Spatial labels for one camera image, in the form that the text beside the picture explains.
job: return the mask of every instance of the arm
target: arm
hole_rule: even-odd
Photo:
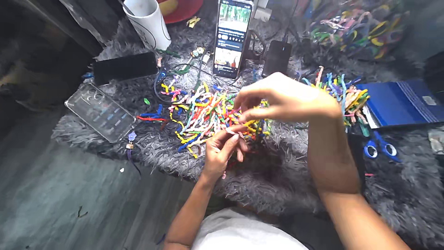
[[[233,132],[245,131],[244,126],[230,127]],[[193,188],[188,200],[174,218],[165,239],[165,250],[190,249],[200,223],[205,215],[206,206],[213,192],[216,181],[225,171],[228,159],[237,146],[243,151],[248,150],[245,141],[238,134],[232,135],[225,130],[217,133],[206,141],[205,165],[202,174]],[[238,150],[238,160],[242,161]]]
[[[360,195],[357,169],[339,114],[310,122],[308,164],[342,242],[347,249],[409,249]]]
[[[270,107],[253,109],[262,98]],[[234,103],[234,109],[238,107],[242,108],[239,122],[309,121],[308,166],[347,249],[409,249],[360,195],[342,111],[330,95],[275,73],[243,88]]]
[[[165,239],[165,250],[190,249],[205,215],[215,181],[202,175],[174,218]]]

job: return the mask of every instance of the clear phone case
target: clear phone case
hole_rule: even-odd
[[[136,118],[91,83],[82,85],[65,101],[72,112],[109,142],[116,142],[133,127]]]

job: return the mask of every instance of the blue notebook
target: blue notebook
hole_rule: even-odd
[[[356,86],[369,90],[368,110],[364,113],[372,129],[444,121],[444,107],[421,80]]]

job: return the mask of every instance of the hand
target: hand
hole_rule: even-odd
[[[246,131],[247,127],[236,125],[231,126],[229,130],[230,132],[224,129],[206,141],[205,165],[202,176],[213,182],[216,182],[223,175],[228,160],[235,150],[240,162],[243,161],[242,152],[248,151],[246,142],[237,134]]]
[[[262,99],[270,107],[253,109]],[[241,89],[234,109],[241,107],[240,123],[259,119],[281,121],[309,121],[317,117],[341,117],[337,101],[319,88],[307,86],[282,73],[273,73]]]

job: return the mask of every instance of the keychain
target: keychain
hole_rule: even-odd
[[[127,148],[127,156],[128,156],[128,160],[131,162],[131,164],[137,169],[137,172],[139,173],[139,178],[142,176],[142,173],[140,172],[139,168],[136,166],[136,164],[133,161],[133,157],[131,155],[132,150],[134,149],[134,145],[133,145],[133,141],[136,139],[137,135],[136,133],[131,132],[128,135],[128,144],[126,146]]]

